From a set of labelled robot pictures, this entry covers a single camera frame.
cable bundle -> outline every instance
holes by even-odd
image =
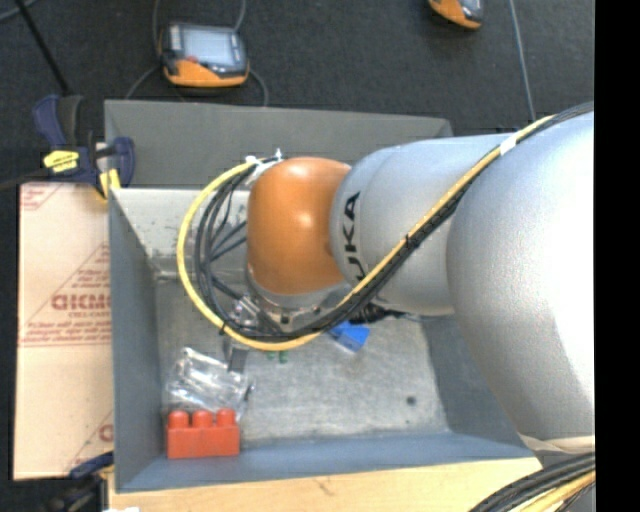
[[[544,512],[560,503],[555,512],[566,511],[595,485],[595,468],[595,452],[573,457],[506,485],[470,512],[507,512],[527,502],[520,512]]]

gray bin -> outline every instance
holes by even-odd
[[[176,278],[175,238],[197,190],[247,153],[280,147],[354,163],[451,132],[444,120],[411,116],[153,102],[107,102],[106,122],[108,138],[133,138],[138,158],[132,188],[110,197],[109,213],[118,491],[531,455],[455,318],[444,317],[374,324],[357,354],[328,335],[291,351],[286,364],[252,352],[246,372],[256,389],[240,455],[168,460],[167,368],[184,346],[222,357],[217,329]],[[169,187],[135,186],[148,184]],[[241,260],[229,264],[241,271]]]

red lego brick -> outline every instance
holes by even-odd
[[[191,418],[185,411],[169,414],[167,422],[167,457],[221,457],[240,453],[240,427],[233,409],[220,409],[213,421],[210,411],[195,411]]]

orange device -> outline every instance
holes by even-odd
[[[166,78],[179,87],[234,87],[249,75],[249,60],[238,33],[228,27],[169,24],[162,36]]]
[[[482,25],[484,0],[429,0],[429,5],[444,18],[465,28]]]

blue object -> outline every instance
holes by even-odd
[[[350,322],[342,322],[329,330],[329,334],[343,347],[357,352],[367,341],[369,328],[362,325],[352,325]]]
[[[93,459],[89,459],[79,466],[76,466],[69,472],[69,478],[72,480],[80,480],[86,476],[92,475],[107,466],[113,464],[113,451],[98,455]]]
[[[133,141],[128,137],[117,137],[113,144],[101,150],[98,154],[92,153],[93,149],[76,144],[75,126],[78,105],[82,101],[81,96],[65,96],[60,98],[51,94],[41,99],[33,107],[33,120],[37,132],[44,137],[51,150],[73,150],[79,158],[76,165],[63,172],[49,171],[49,178],[54,181],[75,181],[88,183],[104,193],[100,184],[100,169],[96,165],[96,158],[100,156],[113,156],[117,159],[116,167],[120,178],[120,184],[127,186],[133,178],[135,158],[133,153]]]

